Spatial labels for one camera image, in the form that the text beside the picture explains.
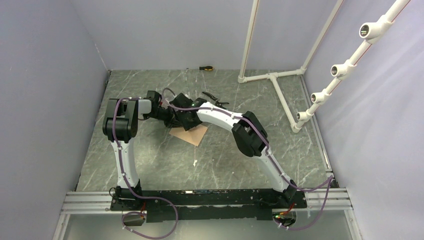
marble floor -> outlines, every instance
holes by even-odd
[[[270,70],[248,70],[246,76]],[[271,149],[284,171],[304,188],[326,180],[326,167],[311,122],[293,133],[283,107],[269,80],[239,84],[238,70],[113,70],[98,112],[92,139],[79,178],[77,191],[106,191],[118,179],[115,155],[102,132],[109,98],[144,97],[147,90],[168,87],[190,98],[208,91],[229,102],[230,111],[255,113],[265,130]],[[300,76],[280,77],[278,83],[293,113],[307,103]],[[169,134],[162,121],[138,124],[134,138],[136,170],[144,190],[269,188],[259,167],[237,149],[230,132],[204,123],[208,129],[198,147]]]

white wall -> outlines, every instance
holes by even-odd
[[[72,0],[108,69],[240,69],[253,0]],[[298,69],[336,0],[263,0],[249,69]]]
[[[0,3],[0,239],[52,239],[107,71],[69,0]]]
[[[345,1],[306,71],[310,93],[360,45],[361,24],[392,3]],[[423,10],[423,1],[412,0],[317,111],[335,176],[366,240],[424,239]]]

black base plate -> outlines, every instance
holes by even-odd
[[[241,219],[272,220],[272,209],[288,209],[278,192],[269,188],[227,190],[143,190],[144,197],[161,197],[177,205],[179,220]],[[305,193],[293,197],[295,209],[307,207]],[[164,201],[146,200],[147,223],[175,220],[174,209]],[[120,201],[111,211],[130,211]]]

robotic arm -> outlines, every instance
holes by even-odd
[[[103,120],[103,133],[111,141],[115,152],[116,164],[118,169],[120,169],[118,144],[115,142],[112,133],[117,103],[118,99],[116,98],[111,98],[108,101]],[[138,130],[138,115],[140,113],[145,120],[149,118],[161,120],[168,128],[183,127],[187,131],[202,122],[207,122],[232,132],[238,149],[244,155],[256,161],[268,177],[272,189],[280,194],[287,203],[292,201],[296,189],[287,184],[282,179],[282,176],[293,185],[295,183],[284,173],[271,150],[266,148],[264,141],[268,143],[268,134],[252,112],[247,111],[244,114],[231,112],[218,108],[203,98],[197,98],[193,101],[182,93],[177,95],[170,104],[171,106],[167,108],[162,107],[162,96],[160,93],[149,90],[144,99],[134,98],[123,101],[118,107],[115,133],[121,147],[122,166],[129,185],[134,192],[139,195],[142,194],[140,179],[136,172],[133,144],[133,137],[136,136]],[[118,175],[115,194],[120,199],[134,198],[120,174]]]

cable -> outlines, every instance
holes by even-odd
[[[163,98],[163,96],[165,96],[165,95],[164,95],[164,93],[165,93],[165,91],[166,91],[166,90],[170,91],[174,97],[176,96],[176,95],[175,95],[175,92],[174,92],[174,91],[172,91],[172,89],[171,89],[171,88],[169,88],[169,87],[165,87],[165,88],[162,90],[162,98]]]
[[[253,202],[254,203],[258,203],[258,202],[259,203],[264,203],[264,204],[269,205],[269,206],[277,205],[279,203],[278,201],[275,202],[275,203],[266,202],[266,201],[262,200],[262,198],[261,199],[256,199]]]
[[[280,215],[287,215],[288,213],[290,213],[290,211],[293,209],[293,207],[295,206],[295,203],[293,202],[291,205],[290,205],[290,207],[288,208],[288,210],[287,211],[282,211],[282,212],[280,212],[279,214]]]
[[[220,113],[223,113],[223,114],[225,114],[225,115],[227,115],[227,116],[229,116],[229,117],[234,117],[235,119],[239,119],[239,120],[243,120],[243,121],[245,121],[247,124],[249,124],[249,126],[250,126],[250,128],[252,129],[252,130],[254,130],[255,131],[255,133],[259,136],[259,138],[262,140],[262,142],[265,144],[265,146],[266,146],[266,149],[265,149],[265,152],[268,154],[269,153],[269,150],[270,150],[270,144],[265,140],[265,138],[264,138],[264,136],[259,132],[259,130],[255,127],[255,125],[253,125],[253,123],[249,120],[249,119],[247,119],[247,118],[245,118],[245,117],[242,117],[242,116],[232,116],[232,114],[231,113],[228,113],[227,111],[225,111],[224,109],[221,109],[221,108],[210,108],[210,107],[205,107],[205,106],[201,106],[201,107],[189,107],[189,108],[181,108],[181,107],[177,107],[177,106],[174,106],[174,105],[172,105],[172,104],[170,104],[170,102],[169,101],[167,101],[166,99],[164,99],[164,101],[171,107],[171,108],[173,108],[173,109],[176,109],[176,110],[179,110],[179,111],[197,111],[197,110],[211,110],[211,111],[218,111],[218,112],[220,112]],[[275,161],[274,161],[274,159],[271,157],[271,154],[269,154],[268,155],[268,158],[269,158],[269,160],[271,161],[271,163],[274,165],[274,167],[275,167],[275,169],[277,170],[277,172],[280,174],[280,176],[281,176],[281,178],[286,182],[286,183],[288,183],[288,185],[290,185],[290,186],[292,186],[293,188],[295,188],[296,190],[299,190],[299,191],[302,191],[302,192],[313,192],[313,191],[315,191],[315,190],[317,190],[317,189],[319,189],[319,188],[321,188],[322,186],[324,186],[325,184],[327,184],[327,192],[326,192],[326,194],[325,194],[325,198],[324,198],[324,202],[322,203],[322,207],[321,207],[321,210],[319,211],[319,213],[318,213],[318,215],[316,216],[316,218],[310,223],[310,224],[308,224],[308,225],[306,225],[306,226],[303,226],[303,227],[298,227],[298,228],[294,228],[294,229],[290,229],[290,230],[294,230],[294,231],[296,231],[296,230],[303,230],[303,229],[307,229],[307,228],[309,228],[310,226],[312,226],[313,224],[315,224],[315,222],[321,217],[321,215],[322,215],[322,213],[323,213],[323,210],[324,210],[324,207],[325,207],[325,205],[326,205],[326,202],[327,202],[327,198],[328,198],[328,193],[329,193],[329,190],[330,190],[330,186],[331,186],[331,182],[332,182],[332,179],[333,179],[333,176],[329,176],[328,178],[327,178],[327,180],[326,181],[324,181],[323,183],[321,183],[320,185],[318,185],[318,186],[316,186],[316,187],[314,187],[314,188],[311,188],[311,189],[304,189],[304,188],[301,188],[301,187],[298,187],[298,186],[296,186],[296,185],[294,185],[294,184],[292,184],[290,181],[288,181],[287,180],[287,178],[286,177],[284,177],[284,175],[282,174],[282,172],[280,171],[280,168],[278,168],[278,165],[277,165],[277,163],[275,163]]]
[[[111,190],[112,189],[115,189],[115,192],[117,191],[117,189],[115,188],[115,187],[111,187],[111,188],[109,188],[109,195],[113,198],[114,196],[112,195],[112,193],[111,193]]]
[[[158,196],[140,196],[137,193],[135,193],[134,190],[131,188],[130,182],[128,181],[127,176],[126,176],[125,171],[124,171],[124,164],[123,164],[123,161],[122,161],[122,147],[121,147],[120,142],[118,141],[117,134],[116,134],[116,121],[117,121],[118,109],[119,109],[119,106],[120,106],[122,100],[129,100],[129,99],[130,98],[128,98],[128,97],[123,97],[123,98],[120,98],[118,100],[118,102],[116,103],[115,112],[113,114],[113,122],[112,122],[112,135],[113,135],[113,139],[115,140],[116,145],[117,145],[117,148],[118,148],[119,168],[120,168],[120,172],[122,174],[122,178],[123,178],[126,186],[128,187],[128,190],[135,197],[137,197],[139,199],[144,199],[144,200],[148,200],[148,199],[162,200],[162,201],[165,201],[165,202],[169,203],[171,205],[171,207],[175,211],[175,224],[174,224],[173,228],[171,229],[171,231],[169,231],[167,234],[165,234],[163,236],[158,236],[158,237],[147,236],[147,235],[144,235],[144,234],[142,234],[142,233],[140,233],[138,231],[135,231],[132,228],[129,228],[129,227],[127,227],[125,225],[124,218],[126,216],[128,216],[128,215],[137,214],[137,215],[146,217],[145,214],[142,213],[142,212],[131,211],[131,212],[126,213],[126,214],[124,214],[122,216],[122,219],[121,219],[122,226],[123,226],[122,229],[126,229],[126,230],[128,230],[128,231],[130,231],[132,233],[135,233],[135,234],[137,234],[137,235],[139,235],[139,236],[141,236],[143,238],[146,238],[146,239],[153,239],[153,240],[164,239],[164,238],[168,237],[169,235],[171,235],[174,232],[175,228],[177,227],[177,223],[178,223],[178,211],[177,211],[177,207],[171,201],[169,201],[168,199],[165,199],[163,197],[158,197]]]

